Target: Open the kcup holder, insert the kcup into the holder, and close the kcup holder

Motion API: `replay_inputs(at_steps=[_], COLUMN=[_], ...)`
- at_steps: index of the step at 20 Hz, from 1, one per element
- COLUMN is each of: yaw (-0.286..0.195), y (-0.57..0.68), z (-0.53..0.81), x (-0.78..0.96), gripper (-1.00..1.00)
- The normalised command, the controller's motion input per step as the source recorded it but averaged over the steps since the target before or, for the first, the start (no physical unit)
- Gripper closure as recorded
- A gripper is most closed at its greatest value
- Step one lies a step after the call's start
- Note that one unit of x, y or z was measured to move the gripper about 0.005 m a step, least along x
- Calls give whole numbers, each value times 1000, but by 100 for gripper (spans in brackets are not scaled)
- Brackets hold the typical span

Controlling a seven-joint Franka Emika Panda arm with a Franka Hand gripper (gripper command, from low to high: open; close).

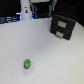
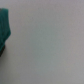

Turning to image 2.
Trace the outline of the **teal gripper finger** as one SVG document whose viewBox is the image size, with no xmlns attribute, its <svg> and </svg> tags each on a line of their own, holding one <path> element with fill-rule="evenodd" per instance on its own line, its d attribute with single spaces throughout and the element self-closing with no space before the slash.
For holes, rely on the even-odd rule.
<svg viewBox="0 0 84 84">
<path fill-rule="evenodd" d="M 5 49 L 5 42 L 10 37 L 9 11 L 5 8 L 0 10 L 0 56 Z"/>
</svg>

